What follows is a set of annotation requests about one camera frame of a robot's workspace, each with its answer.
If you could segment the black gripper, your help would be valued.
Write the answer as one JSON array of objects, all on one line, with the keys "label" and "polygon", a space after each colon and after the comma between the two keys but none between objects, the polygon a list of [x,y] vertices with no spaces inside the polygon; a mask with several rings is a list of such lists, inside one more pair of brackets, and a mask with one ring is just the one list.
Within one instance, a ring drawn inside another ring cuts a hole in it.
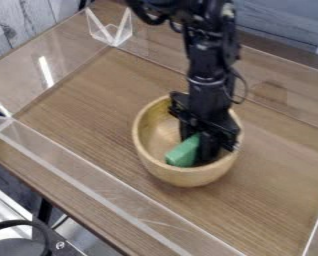
[{"label": "black gripper", "polygon": [[180,139],[199,134],[196,166],[212,163],[221,149],[235,150],[240,128],[229,114],[232,92],[233,83],[223,78],[189,79],[186,93],[169,93],[168,113],[178,120]]}]

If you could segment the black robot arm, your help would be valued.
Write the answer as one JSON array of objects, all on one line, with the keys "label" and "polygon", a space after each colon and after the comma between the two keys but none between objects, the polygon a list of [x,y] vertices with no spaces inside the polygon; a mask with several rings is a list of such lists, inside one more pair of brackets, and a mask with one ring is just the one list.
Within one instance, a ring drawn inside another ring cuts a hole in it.
[{"label": "black robot arm", "polygon": [[188,64],[185,93],[169,93],[168,113],[178,120],[180,143],[165,155],[174,167],[209,164],[220,151],[233,151],[240,133],[229,114],[241,79],[233,69],[240,44],[232,0],[125,0],[137,18],[166,23],[182,36]]}]

